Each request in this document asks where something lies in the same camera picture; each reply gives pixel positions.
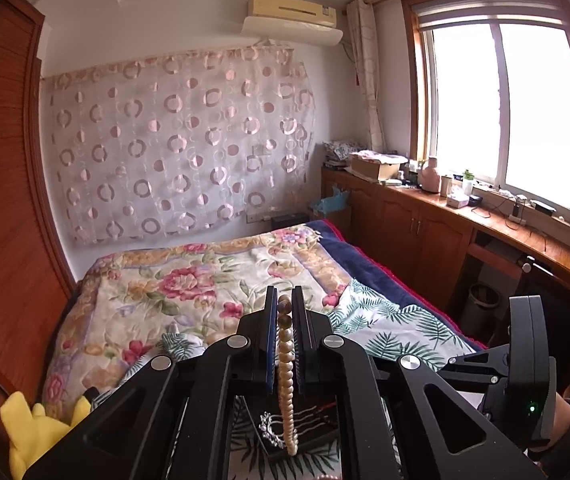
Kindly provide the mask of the right hand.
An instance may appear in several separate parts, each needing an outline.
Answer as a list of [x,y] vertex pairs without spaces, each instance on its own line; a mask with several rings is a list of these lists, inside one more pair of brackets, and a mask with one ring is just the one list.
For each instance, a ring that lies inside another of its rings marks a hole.
[[549,444],[555,445],[570,429],[570,402],[557,394],[554,404],[553,428]]

